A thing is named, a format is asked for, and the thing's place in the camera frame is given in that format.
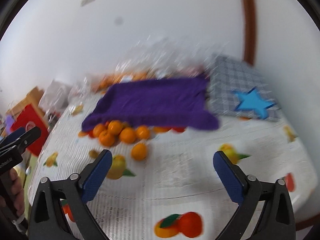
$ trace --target gray plaid cloth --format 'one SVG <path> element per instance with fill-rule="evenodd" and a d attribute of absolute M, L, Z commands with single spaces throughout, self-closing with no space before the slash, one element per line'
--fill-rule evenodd
<path fill-rule="evenodd" d="M 268 85 L 258 71 L 250 68 L 246 62 L 218 56 L 210 70 L 209 110 L 215 114 L 259 119 L 259 116 L 253 110 L 236 110 L 241 102 L 234 91 L 248 93 L 254 88 L 258 90 L 262 99 L 276 103 L 272 91 L 268 89 Z M 278 121 L 278 109 L 277 105 L 268 108 L 268 117 L 265 120 Z"/>

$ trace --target metal screw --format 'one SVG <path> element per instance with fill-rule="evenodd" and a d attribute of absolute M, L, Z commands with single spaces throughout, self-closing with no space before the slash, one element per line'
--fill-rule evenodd
<path fill-rule="evenodd" d="M 79 174 L 78 174 L 78 173 L 73 173 L 73 174 L 70 175 L 70 179 L 71 179 L 71 180 L 78 179 L 78 177 L 79 177 Z"/>
<path fill-rule="evenodd" d="M 253 175 L 248 175 L 248 180 L 250 180 L 250 181 L 256 181 L 256 177 L 255 176 L 253 176 Z"/>
<path fill-rule="evenodd" d="M 40 183 L 46 183 L 48 181 L 48 178 L 47 177 L 43 177 L 43 178 L 41 178 L 41 180 L 40 180 Z"/>
<path fill-rule="evenodd" d="M 283 179 L 278 179 L 278 183 L 281 185 L 281 186 L 284 186 L 285 185 L 285 182 Z"/>

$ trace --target wall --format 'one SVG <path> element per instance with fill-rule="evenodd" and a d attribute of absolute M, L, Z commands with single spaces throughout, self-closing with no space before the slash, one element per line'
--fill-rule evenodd
<path fill-rule="evenodd" d="M 257 0 L 256 67 L 267 78 L 320 178 L 320 32 L 297 0 Z M 296 214 L 320 213 L 320 187 Z"/>
<path fill-rule="evenodd" d="M 73 83 L 113 69 L 149 35 L 226 44 L 241 57 L 243 28 L 241 0 L 29 0 L 0 41 L 0 113 L 53 78 Z"/>

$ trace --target blue star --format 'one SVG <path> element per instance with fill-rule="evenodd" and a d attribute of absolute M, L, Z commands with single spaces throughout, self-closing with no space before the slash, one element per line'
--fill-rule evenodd
<path fill-rule="evenodd" d="M 235 111 L 250 111 L 253 110 L 261 119 L 268 117 L 267 109 L 274 106 L 276 103 L 267 101 L 261 98 L 256 88 L 251 89 L 248 93 L 234 91 L 238 96 L 240 104 Z"/>

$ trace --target purple cloth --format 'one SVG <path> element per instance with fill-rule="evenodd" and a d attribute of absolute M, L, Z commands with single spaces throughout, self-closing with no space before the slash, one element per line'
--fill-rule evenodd
<path fill-rule="evenodd" d="M 204 109 L 207 80 L 203 77 L 145 80 L 115 84 L 82 122 L 90 131 L 110 120 L 162 127 L 219 128 L 218 119 Z"/>

